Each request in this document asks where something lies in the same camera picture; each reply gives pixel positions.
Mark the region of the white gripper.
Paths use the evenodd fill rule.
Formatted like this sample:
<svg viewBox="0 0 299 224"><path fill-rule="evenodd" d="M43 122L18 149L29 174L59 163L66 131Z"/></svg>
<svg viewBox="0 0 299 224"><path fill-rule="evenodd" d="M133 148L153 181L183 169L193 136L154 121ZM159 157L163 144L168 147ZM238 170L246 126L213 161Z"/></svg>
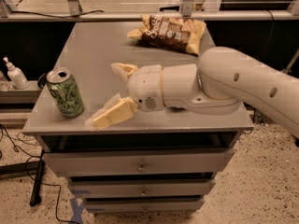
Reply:
<svg viewBox="0 0 299 224"><path fill-rule="evenodd" d="M124 82L128 81L127 90L130 97L121 98L119 94L114 95L85 121L86 127L105 129L132 118L137 108L144 112L164 109L161 92L163 68L159 64L138 69L133 64L113 63L111 68Z"/></svg>

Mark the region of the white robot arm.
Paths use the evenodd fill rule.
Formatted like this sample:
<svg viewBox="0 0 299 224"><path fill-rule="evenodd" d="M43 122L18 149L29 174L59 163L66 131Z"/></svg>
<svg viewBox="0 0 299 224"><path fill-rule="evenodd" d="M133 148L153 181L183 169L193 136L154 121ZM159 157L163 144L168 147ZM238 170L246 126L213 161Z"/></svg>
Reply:
<svg viewBox="0 0 299 224"><path fill-rule="evenodd" d="M85 124L102 130L166 107L194 113L231 113L239 103L255 107L299 137L299 79L226 47L206 50L198 64L137 67L113 63L128 96L116 94Z"/></svg>

